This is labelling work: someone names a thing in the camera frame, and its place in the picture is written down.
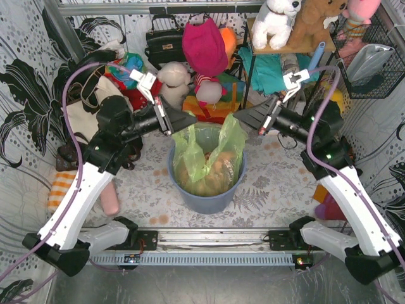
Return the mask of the green plastic trash bag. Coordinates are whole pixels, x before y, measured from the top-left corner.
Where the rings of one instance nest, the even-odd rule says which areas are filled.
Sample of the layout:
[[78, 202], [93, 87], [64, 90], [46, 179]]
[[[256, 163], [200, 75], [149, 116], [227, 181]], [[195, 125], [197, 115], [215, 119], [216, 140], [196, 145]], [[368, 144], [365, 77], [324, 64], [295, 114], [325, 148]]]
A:
[[187, 193], [210, 197], [238, 181], [247, 133], [233, 114], [221, 125], [197, 122], [173, 135], [174, 179]]

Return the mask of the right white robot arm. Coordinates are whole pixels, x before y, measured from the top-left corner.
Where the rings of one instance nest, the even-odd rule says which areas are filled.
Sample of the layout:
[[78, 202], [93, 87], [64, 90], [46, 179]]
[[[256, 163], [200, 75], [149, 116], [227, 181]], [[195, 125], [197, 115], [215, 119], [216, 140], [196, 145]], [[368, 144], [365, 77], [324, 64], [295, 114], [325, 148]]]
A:
[[337, 103], [320, 102], [306, 115], [282, 106], [277, 96], [234, 113], [234, 117], [265, 135], [275, 129], [301, 143], [306, 169], [336, 201], [354, 236], [323, 226], [305, 216], [289, 226], [296, 248], [312, 246], [343, 261], [349, 273], [363, 285], [394, 270], [404, 261], [404, 241], [390, 227], [367, 195], [353, 165], [349, 148], [336, 140], [343, 119]]

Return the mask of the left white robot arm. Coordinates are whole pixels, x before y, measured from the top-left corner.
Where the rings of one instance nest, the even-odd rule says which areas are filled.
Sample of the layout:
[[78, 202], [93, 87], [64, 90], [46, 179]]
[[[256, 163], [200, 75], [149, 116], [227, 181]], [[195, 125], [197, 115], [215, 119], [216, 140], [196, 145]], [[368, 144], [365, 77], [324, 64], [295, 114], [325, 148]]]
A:
[[117, 95], [102, 101], [96, 119], [99, 130], [84, 155], [78, 156], [76, 178], [58, 209], [39, 232], [28, 233], [23, 239], [24, 247], [70, 277], [77, 275], [92, 255], [116, 245], [141, 243], [137, 224], [125, 217], [90, 232], [81, 231], [101, 192], [135, 151], [132, 141], [155, 130], [170, 136], [197, 121], [159, 97], [134, 113]]

